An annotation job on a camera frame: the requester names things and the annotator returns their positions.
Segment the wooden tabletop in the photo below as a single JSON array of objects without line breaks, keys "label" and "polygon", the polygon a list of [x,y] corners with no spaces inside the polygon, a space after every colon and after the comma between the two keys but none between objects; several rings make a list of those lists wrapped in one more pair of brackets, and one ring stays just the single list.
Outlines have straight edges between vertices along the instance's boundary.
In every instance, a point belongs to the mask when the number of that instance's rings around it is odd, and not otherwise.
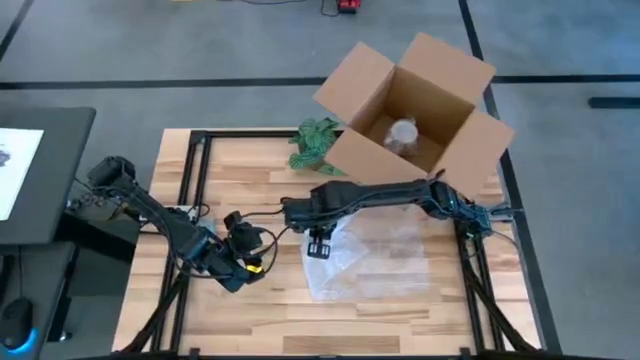
[{"label": "wooden tabletop", "polygon": [[[163,204],[175,204],[178,198],[190,131],[164,132],[151,185],[152,196]],[[274,211],[279,209],[281,197],[306,197],[311,188],[331,179],[290,170],[287,159],[293,151],[294,145],[282,138],[214,139],[205,202],[211,206],[209,216],[221,235],[225,234],[222,219],[228,213]],[[196,160],[192,179],[196,178],[198,165]],[[193,199],[194,183],[189,199]],[[481,202],[498,203],[502,196],[499,177],[487,179]],[[397,219],[377,221],[391,225]],[[473,349],[453,225],[426,215],[421,221],[428,261],[424,273],[429,279],[428,288],[421,293],[314,302],[302,266],[301,235],[288,232],[280,241],[273,271],[262,281],[230,294],[215,281],[192,280],[180,352],[199,347],[208,355],[447,355],[458,353],[460,347]],[[282,218],[277,216],[256,217],[251,222],[273,231],[283,228]],[[509,225],[497,225],[495,229],[513,236]],[[539,346],[517,250],[500,237],[487,238],[485,244],[498,305],[523,336]],[[163,237],[140,236],[114,350],[128,344],[153,312],[166,255]],[[482,313],[487,325],[484,310]],[[168,348],[171,320],[169,316],[163,348]],[[485,333],[485,339],[490,339],[488,326]]]}]

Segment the concrete floor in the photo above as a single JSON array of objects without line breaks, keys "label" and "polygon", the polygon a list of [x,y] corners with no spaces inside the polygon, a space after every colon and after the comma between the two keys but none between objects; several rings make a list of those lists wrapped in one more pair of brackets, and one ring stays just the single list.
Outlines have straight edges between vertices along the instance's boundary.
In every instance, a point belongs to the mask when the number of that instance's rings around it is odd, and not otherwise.
[{"label": "concrete floor", "polygon": [[[35,0],[0,61],[0,82],[326,76],[359,40],[397,60],[416,32],[470,53],[456,1],[363,3],[355,17],[325,18],[319,0],[283,6]],[[21,5],[0,2],[0,37]],[[469,6],[484,56],[499,75],[640,73],[635,0],[469,0]],[[315,89],[15,90],[0,91],[0,106],[95,107],[80,173],[121,154],[148,185],[163,128],[297,125],[328,115],[311,99]],[[590,110],[586,102],[640,96],[640,84],[493,90],[501,118],[517,130],[511,156],[563,350],[640,359],[634,235],[640,113]],[[43,358],[106,353],[120,296],[76,304],[77,327],[89,335]],[[113,316],[87,322],[96,307]]]}]

